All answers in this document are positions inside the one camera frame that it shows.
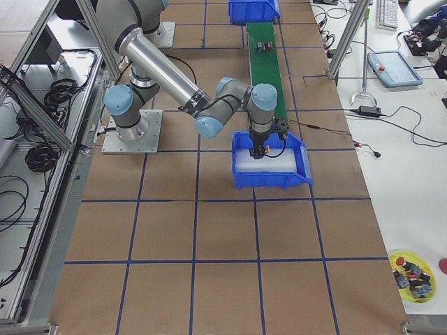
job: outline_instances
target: red object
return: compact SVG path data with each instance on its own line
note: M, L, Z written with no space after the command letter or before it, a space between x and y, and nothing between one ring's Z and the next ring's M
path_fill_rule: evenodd
M400 267L405 263L405 259L403 257L399 257L396 259L396 265L399 265Z
M439 268L445 274L447 274L447 258L443 258L439 261Z

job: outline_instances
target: keyboard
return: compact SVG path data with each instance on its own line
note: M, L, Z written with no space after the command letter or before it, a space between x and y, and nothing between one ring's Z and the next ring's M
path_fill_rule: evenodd
M397 30L398 0L377 1L377 28Z

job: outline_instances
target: tablet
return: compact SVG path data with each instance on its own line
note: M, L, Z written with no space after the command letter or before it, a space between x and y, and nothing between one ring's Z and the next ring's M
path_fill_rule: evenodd
M417 86L423 83L400 51L377 51L368 54L374 73L387 87Z

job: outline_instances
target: person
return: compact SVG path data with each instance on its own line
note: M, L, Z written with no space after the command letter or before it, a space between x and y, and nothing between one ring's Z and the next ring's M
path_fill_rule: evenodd
M413 32L422 41L424 50L433 52L440 47L439 58L433 67L438 77L447 79L447 44L444 42L447 42L447 5L421 20L413 28Z

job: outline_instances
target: white bin bottom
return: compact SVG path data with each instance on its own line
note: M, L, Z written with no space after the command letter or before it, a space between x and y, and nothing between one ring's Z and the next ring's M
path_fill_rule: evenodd
M270 156L276 156L281 149L270 149ZM298 172L296 169L295 152L286 149L280 157L253 159L249 149L236 150L236 172Z

